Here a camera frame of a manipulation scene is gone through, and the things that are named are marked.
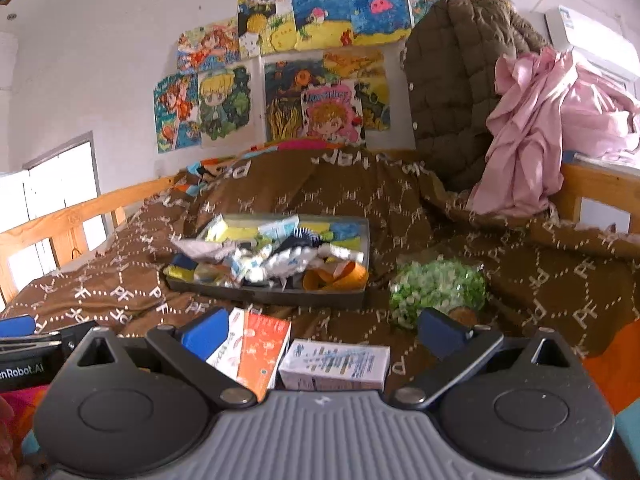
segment gray ribbed surface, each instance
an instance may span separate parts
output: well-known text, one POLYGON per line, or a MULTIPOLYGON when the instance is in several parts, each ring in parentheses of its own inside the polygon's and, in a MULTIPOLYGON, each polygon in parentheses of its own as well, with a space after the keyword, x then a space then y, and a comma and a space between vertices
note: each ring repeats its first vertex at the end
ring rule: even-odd
MULTIPOLYGON (((50 480, 78 480, 54 472, 50 480)), ((513 480, 453 451, 427 416, 390 408, 375 392, 271 392, 222 415, 188 457, 145 480, 513 480)), ((562 477, 602 480, 593 471, 562 477)))

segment colorful bedding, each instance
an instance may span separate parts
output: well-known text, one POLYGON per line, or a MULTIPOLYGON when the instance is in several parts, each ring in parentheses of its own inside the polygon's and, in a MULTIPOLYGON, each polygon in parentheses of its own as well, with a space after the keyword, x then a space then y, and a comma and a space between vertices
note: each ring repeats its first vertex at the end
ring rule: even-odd
MULTIPOLYGON (((172 235, 194 235, 219 213, 364 216, 371 238, 367 306, 265 306, 270 316, 291 320, 292 338, 390 346, 386 387, 398 388, 433 357, 415 333, 389 323, 386 284, 401 255, 447 248, 484 265, 492 300, 480 321, 508 334, 555 328, 585 359, 617 412, 638 398, 640 237, 576 228, 553 216, 477 216, 463 209, 464 195, 445 191, 417 153, 397 160, 292 142, 302 149, 278 144, 191 166, 175 189, 145 201, 104 254, 73 272, 35 280, 2 317, 31 314, 39 332, 89 319, 129 336, 159 323, 179 326, 212 305, 231 304, 169 290, 162 268, 172 259, 172 235)), ((615 453, 624 455, 619 443, 609 454, 615 453)), ((636 478, 619 455, 615 464, 606 466, 612 478, 636 478)))

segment dark green puffer jacket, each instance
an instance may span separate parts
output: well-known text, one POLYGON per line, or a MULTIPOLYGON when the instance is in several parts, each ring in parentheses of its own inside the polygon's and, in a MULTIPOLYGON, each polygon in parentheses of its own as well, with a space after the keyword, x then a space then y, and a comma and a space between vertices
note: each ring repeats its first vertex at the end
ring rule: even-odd
POLYGON ((482 177, 493 140, 486 118, 500 100, 495 62, 546 44, 501 0, 443 0, 417 23, 404 51, 415 144, 447 189, 482 177))

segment human hand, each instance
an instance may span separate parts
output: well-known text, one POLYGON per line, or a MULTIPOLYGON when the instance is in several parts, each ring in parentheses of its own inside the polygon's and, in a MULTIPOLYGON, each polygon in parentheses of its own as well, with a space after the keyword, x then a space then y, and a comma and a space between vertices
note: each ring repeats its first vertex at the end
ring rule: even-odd
POLYGON ((12 418, 14 418, 14 410, 4 397, 0 397, 0 479, 2 480, 15 480, 14 441, 6 426, 6 422, 12 418))

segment pink cloth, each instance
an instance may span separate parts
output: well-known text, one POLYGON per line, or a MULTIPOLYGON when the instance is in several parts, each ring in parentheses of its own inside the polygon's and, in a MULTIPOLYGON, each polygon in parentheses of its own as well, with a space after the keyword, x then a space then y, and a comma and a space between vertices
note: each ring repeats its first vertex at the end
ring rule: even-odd
POLYGON ((495 139, 466 208, 530 216, 560 190, 562 149, 592 157, 638 148, 640 102, 571 52, 545 48, 495 65, 500 103, 486 120, 495 139))

